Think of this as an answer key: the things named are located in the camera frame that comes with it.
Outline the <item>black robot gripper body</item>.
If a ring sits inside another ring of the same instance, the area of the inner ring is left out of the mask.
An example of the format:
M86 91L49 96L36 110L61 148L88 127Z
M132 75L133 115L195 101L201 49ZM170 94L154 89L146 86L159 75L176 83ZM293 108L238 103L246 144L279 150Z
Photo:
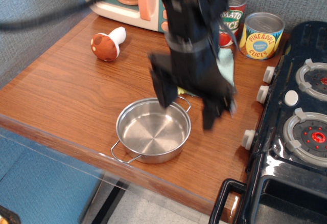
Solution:
M151 70L161 69L169 73L177 87L181 87L202 100L222 100L230 103L231 114L236 112L233 88L220 74L217 67L219 36L207 36L202 40L192 42L174 39L169 34L166 41L170 49L169 54L151 52L148 58ZM211 92L208 86L220 83L221 88L214 88Z

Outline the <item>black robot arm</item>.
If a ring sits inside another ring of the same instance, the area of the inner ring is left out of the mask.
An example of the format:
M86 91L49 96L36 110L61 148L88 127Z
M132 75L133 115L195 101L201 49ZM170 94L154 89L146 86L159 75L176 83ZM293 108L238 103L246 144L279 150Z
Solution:
M217 62L221 15L228 0L161 0L168 17L169 55L151 53L153 87L162 107L168 107L182 88L203 101L203 128L233 110L235 88L221 74Z

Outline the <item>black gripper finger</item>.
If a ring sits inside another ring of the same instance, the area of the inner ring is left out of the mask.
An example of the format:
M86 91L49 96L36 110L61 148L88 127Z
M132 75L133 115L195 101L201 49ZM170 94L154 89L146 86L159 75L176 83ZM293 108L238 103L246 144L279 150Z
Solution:
M167 108L177 98L177 85L164 70L153 68L151 76L157 99L163 108Z
M210 130L216 118L219 118L225 110L230 110L230 103L225 99L222 100L203 100L203 129Z

